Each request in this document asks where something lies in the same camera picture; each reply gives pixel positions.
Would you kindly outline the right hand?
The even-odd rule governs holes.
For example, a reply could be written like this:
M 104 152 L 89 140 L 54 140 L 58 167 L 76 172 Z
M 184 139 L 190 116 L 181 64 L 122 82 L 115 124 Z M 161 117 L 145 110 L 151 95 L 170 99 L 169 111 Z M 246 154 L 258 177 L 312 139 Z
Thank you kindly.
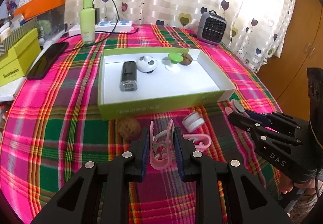
M 278 184 L 278 190 L 281 193 L 286 194 L 288 192 L 291 192 L 294 187 L 302 188 L 301 184 L 294 184 L 294 182 L 289 177 L 281 173 Z

